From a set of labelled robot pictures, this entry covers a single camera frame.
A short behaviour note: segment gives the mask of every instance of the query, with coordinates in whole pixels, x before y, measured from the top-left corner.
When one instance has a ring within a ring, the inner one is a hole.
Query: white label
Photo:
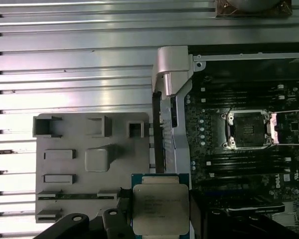
[[[280,176],[276,174],[276,188],[280,188]]]
[[[290,174],[284,174],[284,181],[290,182]]]

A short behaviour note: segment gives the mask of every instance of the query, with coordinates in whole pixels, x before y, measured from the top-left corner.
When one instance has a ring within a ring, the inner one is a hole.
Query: cpu socket
[[[223,147],[230,150],[264,149],[272,144],[267,133],[270,114],[265,110],[230,111],[221,116],[227,123],[227,142]]]

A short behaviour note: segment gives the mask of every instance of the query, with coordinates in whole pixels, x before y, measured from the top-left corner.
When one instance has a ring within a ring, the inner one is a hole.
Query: motherboard
[[[266,213],[299,233],[299,80],[197,74],[184,100],[193,189],[282,202]]]

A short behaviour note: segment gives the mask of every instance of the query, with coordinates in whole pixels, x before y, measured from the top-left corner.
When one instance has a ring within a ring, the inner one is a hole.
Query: aluminum panel
[[[5,239],[33,239],[33,237],[34,237],[35,235],[33,235],[32,237],[17,237],[17,238],[15,238],[15,237],[5,237]]]
[[[214,0],[0,0],[1,236],[49,226],[20,211],[34,198],[33,116],[146,112],[151,121],[158,47],[299,42],[299,0],[293,8],[288,19],[242,20],[214,19]]]

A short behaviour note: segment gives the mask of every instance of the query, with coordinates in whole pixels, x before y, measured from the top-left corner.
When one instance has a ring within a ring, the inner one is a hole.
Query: metal bracket
[[[133,229],[126,223],[126,219],[121,210],[106,210],[102,217],[104,230],[106,231],[108,239],[135,238]]]
[[[152,91],[161,91],[163,99],[174,96],[192,75],[193,57],[187,46],[159,48],[153,66]]]
[[[288,17],[292,0],[218,0],[217,17]]]
[[[264,117],[264,125],[270,124],[270,112],[266,110],[240,110],[240,111],[229,111],[221,115],[221,118],[224,119],[227,123],[227,133],[228,140],[223,143],[223,147],[229,150],[239,150],[239,149],[264,149],[272,145],[272,140],[270,135],[264,134],[264,145],[261,147],[237,147],[235,137],[231,134],[230,126],[234,125],[235,114],[237,113],[261,113]]]
[[[193,60],[194,72],[203,71],[206,68],[206,61],[202,60],[201,55],[194,56]]]

